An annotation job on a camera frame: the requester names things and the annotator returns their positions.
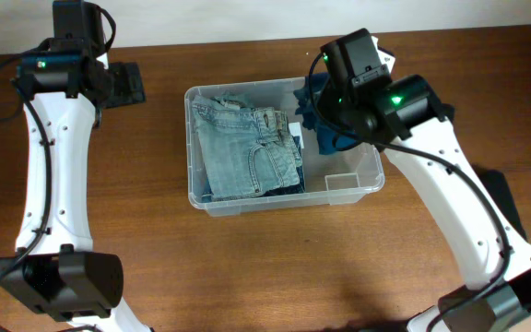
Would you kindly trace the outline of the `blue garment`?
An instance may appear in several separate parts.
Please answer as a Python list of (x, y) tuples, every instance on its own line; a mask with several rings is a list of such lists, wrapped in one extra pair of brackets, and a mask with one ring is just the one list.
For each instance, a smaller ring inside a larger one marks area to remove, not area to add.
[(294, 97), (298, 101), (296, 115), (302, 117), (301, 125), (316, 133), (318, 149), (320, 155), (332, 155), (336, 152), (348, 151), (356, 148), (359, 143), (346, 136), (341, 136), (324, 124), (311, 104), (311, 96), (308, 89), (308, 78), (303, 87), (293, 91)]

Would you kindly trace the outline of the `light blue jeans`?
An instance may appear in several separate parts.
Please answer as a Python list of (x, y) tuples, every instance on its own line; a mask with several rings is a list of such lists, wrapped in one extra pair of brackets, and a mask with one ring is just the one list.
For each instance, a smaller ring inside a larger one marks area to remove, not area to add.
[(302, 157), (286, 113), (229, 93), (196, 96), (191, 108), (213, 201), (261, 197), (300, 181)]

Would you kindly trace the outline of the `dark blue jeans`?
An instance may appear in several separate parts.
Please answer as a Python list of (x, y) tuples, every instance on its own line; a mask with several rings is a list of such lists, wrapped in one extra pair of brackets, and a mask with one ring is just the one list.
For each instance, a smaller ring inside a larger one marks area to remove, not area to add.
[[(299, 151), (299, 155), (302, 156), (301, 152), (301, 137), (300, 136), (293, 136), (294, 144)], [(299, 182), (294, 185), (286, 186), (286, 187), (279, 187), (277, 189), (273, 189), (270, 191), (265, 192), (262, 197), (266, 196), (284, 196), (284, 195), (294, 195), (294, 194), (302, 194), (305, 190), (305, 181), (304, 181), (304, 174), (303, 174), (303, 167), (300, 166), (296, 169), (296, 172), (299, 176)], [(201, 195), (201, 202), (202, 203), (210, 203), (213, 201), (213, 193), (210, 187), (209, 182), (206, 182), (204, 193)]]

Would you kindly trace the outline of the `small black garment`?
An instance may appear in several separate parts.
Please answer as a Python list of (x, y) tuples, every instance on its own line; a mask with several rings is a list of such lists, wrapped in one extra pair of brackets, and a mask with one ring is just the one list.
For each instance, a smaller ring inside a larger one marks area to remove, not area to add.
[(455, 108), (453, 105), (448, 103), (442, 103), (438, 108), (438, 118), (441, 122), (443, 121), (454, 121)]

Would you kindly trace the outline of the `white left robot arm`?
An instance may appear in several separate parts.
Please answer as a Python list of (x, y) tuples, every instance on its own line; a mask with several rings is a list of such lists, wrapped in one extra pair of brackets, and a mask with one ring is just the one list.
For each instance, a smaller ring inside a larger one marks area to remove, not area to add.
[(13, 87), (29, 129), (25, 212), (0, 287), (71, 331), (142, 331), (124, 299), (123, 266), (93, 248), (88, 151), (102, 112), (145, 101), (139, 68), (108, 59), (109, 13), (86, 1), (53, 3), (53, 36), (19, 57)]

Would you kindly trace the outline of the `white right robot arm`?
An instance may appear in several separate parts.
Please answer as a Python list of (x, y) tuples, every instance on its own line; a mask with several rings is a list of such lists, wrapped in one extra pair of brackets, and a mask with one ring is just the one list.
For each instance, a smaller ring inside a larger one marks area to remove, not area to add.
[(395, 80), (367, 30), (323, 45), (329, 75), (311, 102), (352, 146), (383, 152), (409, 180), (449, 244), (463, 285), (400, 331), (506, 331), (531, 316), (531, 244), (499, 209), (454, 133), (454, 109), (428, 81)]

